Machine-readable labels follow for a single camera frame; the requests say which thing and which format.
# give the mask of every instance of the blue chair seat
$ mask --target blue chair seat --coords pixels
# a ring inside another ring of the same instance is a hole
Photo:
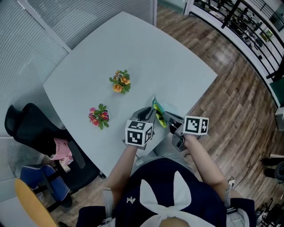
[[[35,189],[39,182],[43,181],[43,172],[46,176],[55,173],[55,170],[50,165],[30,165],[21,168],[20,179],[25,182],[30,188]],[[69,188],[59,176],[50,182],[54,193],[52,196],[56,201],[62,201],[69,193]]]

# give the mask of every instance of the small potted flower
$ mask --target small potted flower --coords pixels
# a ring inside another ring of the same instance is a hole
[[[114,77],[110,77],[110,82],[113,82],[113,90],[115,92],[125,94],[130,89],[130,76],[127,70],[124,70],[124,72],[117,70]]]
[[[99,110],[96,110],[94,107],[90,108],[89,119],[93,125],[98,126],[101,130],[103,129],[104,125],[108,128],[108,121],[110,118],[108,115],[107,106],[104,106],[101,103],[99,104]]]

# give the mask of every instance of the yellow chair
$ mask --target yellow chair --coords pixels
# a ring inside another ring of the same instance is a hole
[[[15,190],[24,210],[39,227],[68,227],[64,223],[56,224],[35,193],[22,180],[15,180]]]

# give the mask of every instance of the pink flower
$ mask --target pink flower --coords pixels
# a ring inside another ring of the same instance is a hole
[[[104,111],[100,116],[103,118],[103,120],[108,120],[108,112]]]
[[[95,117],[90,116],[90,120],[91,120],[91,122],[92,122],[95,126],[98,126],[98,125],[99,125],[99,121],[98,121]]]
[[[90,112],[94,113],[96,111],[96,108],[92,107],[90,108]]]

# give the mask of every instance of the table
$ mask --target table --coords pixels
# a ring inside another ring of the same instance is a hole
[[[109,77],[127,69],[131,89],[112,90]],[[125,125],[133,112],[158,102],[184,116],[204,94],[216,73],[195,54],[156,27],[121,12],[87,36],[54,69],[45,91],[81,149],[108,176],[125,145]],[[89,122],[91,107],[107,105],[109,128]],[[146,155],[169,133],[158,121]]]
[[[24,210],[39,227],[57,227],[50,213],[22,180],[15,180],[15,191]]]

